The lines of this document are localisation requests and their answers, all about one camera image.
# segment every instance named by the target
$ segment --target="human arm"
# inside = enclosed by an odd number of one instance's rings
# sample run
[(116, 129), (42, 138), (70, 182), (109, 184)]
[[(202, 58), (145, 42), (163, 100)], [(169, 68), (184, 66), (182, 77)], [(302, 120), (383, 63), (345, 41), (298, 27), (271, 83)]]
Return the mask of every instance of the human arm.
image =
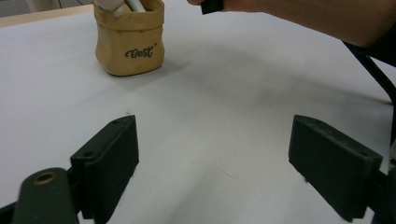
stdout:
[(396, 22), (396, 0), (223, 0), (223, 4), (224, 11), (268, 13), (362, 48)]

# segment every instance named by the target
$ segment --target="printed logo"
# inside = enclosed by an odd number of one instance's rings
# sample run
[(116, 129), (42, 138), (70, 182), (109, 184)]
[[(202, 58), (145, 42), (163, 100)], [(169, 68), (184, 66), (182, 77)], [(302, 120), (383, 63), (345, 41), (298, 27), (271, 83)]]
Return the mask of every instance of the printed logo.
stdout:
[(157, 43), (154, 46), (150, 46), (145, 49), (131, 49), (126, 51), (125, 57), (126, 58), (151, 58), (152, 56), (152, 49), (157, 46)]

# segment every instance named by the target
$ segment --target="tan paper bag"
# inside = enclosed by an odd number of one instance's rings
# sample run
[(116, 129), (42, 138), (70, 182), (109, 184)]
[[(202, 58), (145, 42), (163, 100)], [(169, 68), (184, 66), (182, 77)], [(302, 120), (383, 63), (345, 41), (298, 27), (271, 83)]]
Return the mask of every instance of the tan paper bag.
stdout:
[(147, 12), (127, 9), (119, 18), (93, 4), (98, 40), (96, 58), (111, 75), (146, 73), (163, 64), (164, 4), (142, 0)]

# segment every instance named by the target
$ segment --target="black cable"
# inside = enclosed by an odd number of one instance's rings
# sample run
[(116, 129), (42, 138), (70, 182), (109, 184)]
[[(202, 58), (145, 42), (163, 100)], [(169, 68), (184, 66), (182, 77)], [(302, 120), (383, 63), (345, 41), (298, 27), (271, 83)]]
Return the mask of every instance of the black cable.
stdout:
[(344, 42), (346, 47), (352, 52), (352, 54), (358, 59), (358, 61), (364, 66), (364, 68), (370, 73), (376, 82), (384, 89), (389, 96), (393, 104), (393, 119), (392, 119), (392, 131), (390, 135), (390, 143), (392, 144), (396, 135), (396, 87), (389, 80), (389, 78), (378, 68), (373, 60), (364, 54), (358, 53), (355, 46)]

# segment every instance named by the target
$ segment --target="screw hole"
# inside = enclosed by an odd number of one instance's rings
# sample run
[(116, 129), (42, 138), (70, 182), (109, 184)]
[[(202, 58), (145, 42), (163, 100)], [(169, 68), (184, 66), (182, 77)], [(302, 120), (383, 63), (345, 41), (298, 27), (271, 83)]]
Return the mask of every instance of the screw hole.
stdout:
[(41, 175), (38, 175), (35, 178), (34, 184), (35, 185), (44, 185), (44, 184), (48, 184), (49, 182), (51, 182), (52, 180), (54, 180), (56, 178), (56, 173), (53, 172), (46, 172), (43, 173)]
[(91, 158), (91, 157), (93, 157), (93, 152), (86, 152), (86, 153), (84, 153), (84, 155), (83, 155), (85, 158)]
[(360, 151), (360, 154), (363, 155), (363, 156), (366, 156), (366, 157), (369, 156), (369, 154), (367, 154), (367, 153), (365, 153), (365, 152), (363, 152), (363, 151)]

